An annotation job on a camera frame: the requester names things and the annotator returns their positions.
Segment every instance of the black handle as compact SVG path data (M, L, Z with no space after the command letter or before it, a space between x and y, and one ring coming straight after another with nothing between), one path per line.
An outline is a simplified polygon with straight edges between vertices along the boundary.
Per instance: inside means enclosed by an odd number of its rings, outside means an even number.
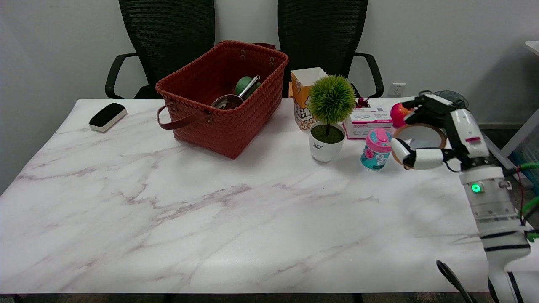
M354 55L365 58L371 70L376 92L374 95L369 96L369 98L380 98L384 94L384 82L382 81L382 75L380 74L380 69L378 68L376 59L372 55L365 53L354 53Z
M116 84L116 78L118 77L118 73L120 72L123 61L127 57L134 56L138 56L137 53L121 54L114 59L114 62L112 62L112 65L110 66L110 71L108 71L107 82L105 83L105 94L107 95L107 97L111 99L123 99L122 97L114 93L114 85Z

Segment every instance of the electrical outlet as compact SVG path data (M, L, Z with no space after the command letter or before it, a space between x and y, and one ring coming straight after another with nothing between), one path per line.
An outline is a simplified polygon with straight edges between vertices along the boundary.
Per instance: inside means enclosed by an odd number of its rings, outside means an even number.
M400 96L403 94L405 87L406 87L406 83L393 83L391 84L391 87L389 88L388 95Z

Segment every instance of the popcorn box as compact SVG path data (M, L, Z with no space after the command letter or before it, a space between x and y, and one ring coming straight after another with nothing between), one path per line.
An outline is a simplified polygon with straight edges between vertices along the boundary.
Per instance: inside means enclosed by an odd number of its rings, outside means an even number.
M294 118L301 130L309 129L317 119L309 112L309 90L320 78L327 77L320 67L292 71L292 96L294 98Z
M389 112L376 107L354 108L343 122L342 127L348 139L365 139L373 128L389 130L393 120Z

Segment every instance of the white flower pot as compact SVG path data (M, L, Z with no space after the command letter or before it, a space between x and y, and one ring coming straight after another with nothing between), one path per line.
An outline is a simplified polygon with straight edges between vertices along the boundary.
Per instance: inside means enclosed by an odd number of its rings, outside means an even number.
M320 140L317 140L315 137L313 137L313 134L310 131L311 129L313 129L313 127L318 125L325 124L318 121L317 123L314 123L309 129L310 154L313 156L313 158L317 159L320 162L329 162L333 160L341 151L342 145L344 144L344 139L338 143L324 143ZM341 133L343 133L343 135L345 134L344 129L340 125L331 124L331 126L334 126L339 129Z

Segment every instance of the artificial plant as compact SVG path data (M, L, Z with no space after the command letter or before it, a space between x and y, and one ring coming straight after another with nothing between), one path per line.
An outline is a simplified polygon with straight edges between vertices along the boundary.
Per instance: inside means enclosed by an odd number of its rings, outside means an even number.
M309 96L309 111L326 124L326 136L329 136L331 124L346 119L356 106L354 89L340 75L329 75L316 81Z

